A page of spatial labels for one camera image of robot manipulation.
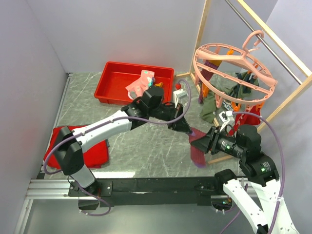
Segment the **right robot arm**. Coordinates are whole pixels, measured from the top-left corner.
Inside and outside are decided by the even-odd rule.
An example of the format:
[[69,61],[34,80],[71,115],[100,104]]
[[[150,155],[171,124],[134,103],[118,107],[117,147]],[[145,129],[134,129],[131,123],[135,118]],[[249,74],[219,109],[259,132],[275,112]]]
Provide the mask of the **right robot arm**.
[[212,127],[191,146],[203,153],[227,153],[239,160],[239,167],[254,188],[258,206],[230,169],[215,174],[214,190],[228,195],[244,214],[256,234],[296,234],[280,189],[282,182],[274,161],[261,151],[261,136],[253,125],[240,125],[235,136]]

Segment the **pink patterned sock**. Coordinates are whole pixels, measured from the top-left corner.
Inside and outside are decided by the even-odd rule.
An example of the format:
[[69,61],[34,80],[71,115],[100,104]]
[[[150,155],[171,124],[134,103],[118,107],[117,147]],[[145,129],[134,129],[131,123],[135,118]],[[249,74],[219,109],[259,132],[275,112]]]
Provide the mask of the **pink patterned sock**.
[[131,100],[141,97],[143,93],[153,85],[155,73],[148,70],[142,70],[138,79],[126,86],[127,95]]

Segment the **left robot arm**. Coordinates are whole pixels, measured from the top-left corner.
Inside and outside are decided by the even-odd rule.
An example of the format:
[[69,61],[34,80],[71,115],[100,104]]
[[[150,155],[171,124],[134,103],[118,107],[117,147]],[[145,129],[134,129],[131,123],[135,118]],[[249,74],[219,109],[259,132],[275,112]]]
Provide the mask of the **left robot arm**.
[[73,130],[62,127],[53,152],[62,172],[72,177],[85,195],[96,195],[100,192],[99,183],[83,158],[83,154],[92,147],[112,136],[142,126],[151,117],[158,119],[160,124],[166,124],[170,130],[192,134],[183,115],[183,105],[164,103],[163,94],[162,88],[152,86],[142,96],[103,120]]

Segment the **mustard yellow sock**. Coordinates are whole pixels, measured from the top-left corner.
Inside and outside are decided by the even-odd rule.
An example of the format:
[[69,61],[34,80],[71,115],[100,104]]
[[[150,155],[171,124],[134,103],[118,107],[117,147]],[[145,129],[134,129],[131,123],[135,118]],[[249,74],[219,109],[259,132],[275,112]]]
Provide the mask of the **mustard yellow sock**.
[[157,87],[162,87],[162,86],[163,86],[163,82],[156,83],[155,86],[157,86]]

